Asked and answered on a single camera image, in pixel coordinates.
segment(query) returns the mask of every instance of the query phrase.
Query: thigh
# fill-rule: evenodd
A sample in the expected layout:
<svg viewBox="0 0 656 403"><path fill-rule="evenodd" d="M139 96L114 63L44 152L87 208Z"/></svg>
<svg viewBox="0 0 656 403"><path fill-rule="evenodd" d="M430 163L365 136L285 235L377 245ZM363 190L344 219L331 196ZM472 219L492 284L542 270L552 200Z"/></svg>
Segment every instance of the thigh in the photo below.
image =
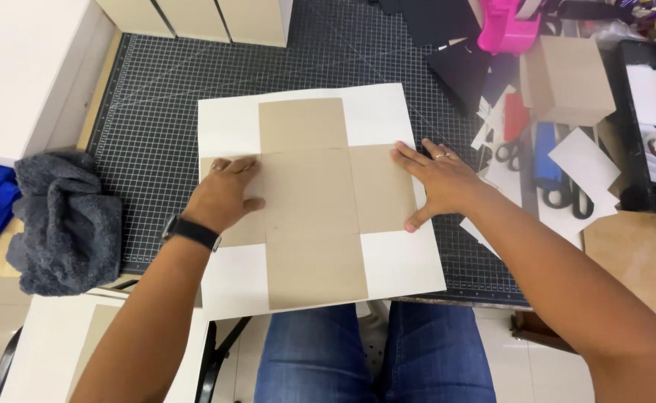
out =
<svg viewBox="0 0 656 403"><path fill-rule="evenodd" d="M472 308L392 303L377 390L386 402L494 402Z"/></svg>
<svg viewBox="0 0 656 403"><path fill-rule="evenodd" d="M355 304L273 314L256 403L376 402L371 382Z"/></svg>

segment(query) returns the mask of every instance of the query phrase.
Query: smartwatch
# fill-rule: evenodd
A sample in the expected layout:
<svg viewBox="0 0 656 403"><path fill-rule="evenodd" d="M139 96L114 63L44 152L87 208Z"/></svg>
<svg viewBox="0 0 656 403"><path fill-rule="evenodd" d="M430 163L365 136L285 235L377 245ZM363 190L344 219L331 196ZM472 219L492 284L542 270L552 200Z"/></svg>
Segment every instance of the smartwatch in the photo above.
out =
<svg viewBox="0 0 656 403"><path fill-rule="evenodd" d="M203 225L182 219L181 215L172 215L166 221L164 230L161 231L161 243L166 243L174 235L196 241L206 246L212 252L216 252L218 245L221 243L221 236L219 234Z"/></svg>

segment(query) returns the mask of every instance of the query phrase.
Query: black cutting mat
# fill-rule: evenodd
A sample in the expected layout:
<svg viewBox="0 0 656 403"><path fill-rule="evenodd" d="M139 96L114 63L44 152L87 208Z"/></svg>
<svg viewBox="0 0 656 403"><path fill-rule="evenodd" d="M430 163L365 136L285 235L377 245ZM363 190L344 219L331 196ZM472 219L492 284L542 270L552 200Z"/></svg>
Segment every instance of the black cutting mat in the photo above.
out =
<svg viewBox="0 0 656 403"><path fill-rule="evenodd" d="M470 142L480 119L444 98L425 63L431 52L413 47L402 14L367 0L295 0L286 49L124 34L88 148L106 193L124 202L122 270L144 272L166 218L198 184L201 99L401 82L418 150L429 137L476 168ZM422 297L526 305L461 220L434 218L448 290Z"/></svg>

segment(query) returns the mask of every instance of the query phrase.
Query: hand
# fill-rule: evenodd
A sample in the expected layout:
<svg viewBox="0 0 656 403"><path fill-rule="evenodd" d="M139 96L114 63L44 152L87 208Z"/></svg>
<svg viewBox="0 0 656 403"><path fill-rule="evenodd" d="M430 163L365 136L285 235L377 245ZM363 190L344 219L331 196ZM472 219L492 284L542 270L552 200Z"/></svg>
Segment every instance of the hand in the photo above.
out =
<svg viewBox="0 0 656 403"><path fill-rule="evenodd" d="M481 189L489 187L475 172L444 144L435 145L428 138L422 145L432 159L398 141L390 151L392 159L425 186L428 202L405 223L405 230L415 232L436 215L462 213L473 205Z"/></svg>
<svg viewBox="0 0 656 403"><path fill-rule="evenodd" d="M265 206L263 199L243 199L245 187L260 169L255 157L233 162L214 160L211 171L196 187L181 216L221 234L246 214Z"/></svg>

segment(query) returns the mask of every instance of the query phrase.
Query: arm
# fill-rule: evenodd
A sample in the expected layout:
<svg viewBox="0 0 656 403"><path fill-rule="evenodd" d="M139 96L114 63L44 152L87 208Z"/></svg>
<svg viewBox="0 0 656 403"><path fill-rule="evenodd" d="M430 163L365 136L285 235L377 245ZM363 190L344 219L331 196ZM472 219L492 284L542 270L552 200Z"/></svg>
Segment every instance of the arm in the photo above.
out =
<svg viewBox="0 0 656 403"><path fill-rule="evenodd" d="M263 200L243 200L260 169L254 158L216 159L183 218L221 233ZM71 397L76 402L162 402L186 349L194 300L210 250L174 237L111 322Z"/></svg>
<svg viewBox="0 0 656 403"><path fill-rule="evenodd" d="M453 151L425 139L429 159L399 143L392 158L417 177L435 215L467 216L499 253L535 312L589 365L597 400L656 402L656 314L572 244L482 182Z"/></svg>

